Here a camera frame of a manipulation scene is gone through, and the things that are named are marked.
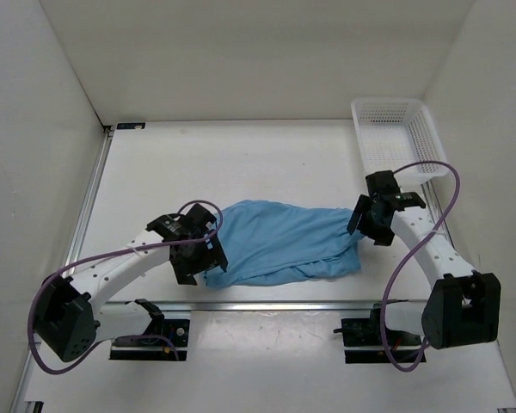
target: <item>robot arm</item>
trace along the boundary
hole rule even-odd
[[[358,229],[379,245],[391,245],[398,236],[412,250],[433,231],[422,199],[416,193],[402,193],[392,171],[369,175],[366,182],[369,196],[360,196],[348,224],[350,233]],[[425,336],[433,348],[495,340],[501,300],[497,278],[476,271],[440,234],[414,257],[432,293],[426,303],[389,302],[386,328]],[[379,311],[373,310],[372,317],[379,317]]]
[[[217,236],[206,243],[188,242],[210,233],[215,222],[200,204],[193,205],[186,215],[163,215],[127,245],[133,253],[106,258],[74,277],[54,279],[36,303],[34,332],[64,362],[80,357],[94,342],[156,333],[163,314],[152,303],[136,299],[111,307],[104,304],[132,281],[168,261],[179,284],[196,285],[195,274],[217,266],[225,271],[227,260]],[[172,244],[146,249],[164,242]]]

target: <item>gray wall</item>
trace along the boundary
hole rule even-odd
[[[0,0],[0,411],[28,305],[65,258],[101,126],[36,0]]]
[[[472,0],[41,0],[106,124],[348,118],[422,96]]]
[[[501,351],[516,391],[516,0],[476,0],[426,102],[463,178],[451,234],[501,280]],[[452,179],[438,184],[446,203]]]

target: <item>white panel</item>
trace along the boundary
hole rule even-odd
[[[335,312],[192,315],[187,361],[109,361],[102,344],[64,376],[34,369],[45,412],[495,413],[515,407],[496,344],[427,350],[413,373],[347,365]],[[47,346],[43,356],[58,367]]]
[[[347,118],[422,96],[472,0],[42,0],[101,119]]]
[[[451,235],[501,280],[501,349],[516,391],[516,0],[476,1],[427,104],[463,179]],[[451,178],[439,184],[447,201]]]
[[[117,250],[148,222],[176,212],[188,200],[210,200],[221,208],[246,199],[353,208],[365,192],[350,120],[148,123],[142,130],[114,134],[83,255]],[[170,264],[165,264],[114,298],[375,300],[382,298],[391,272],[408,251],[398,239],[389,248],[363,240],[359,243],[363,268],[357,274],[278,287],[179,286]],[[429,291],[427,278],[413,260],[392,297],[426,299]]]
[[[27,354],[28,304],[64,259],[101,136],[38,2],[0,0],[0,411]]]

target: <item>blue towel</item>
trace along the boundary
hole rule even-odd
[[[207,287],[278,286],[360,269],[357,242],[363,236],[346,231],[349,209],[244,200],[223,214],[218,237],[229,265],[227,273],[206,271]]]

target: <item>plastic laundry basket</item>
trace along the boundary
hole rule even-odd
[[[416,161],[445,161],[445,153],[424,103],[417,99],[363,98],[352,102],[359,151],[367,175],[395,170]],[[402,171],[402,185],[427,182],[443,176],[440,165],[421,165]]]

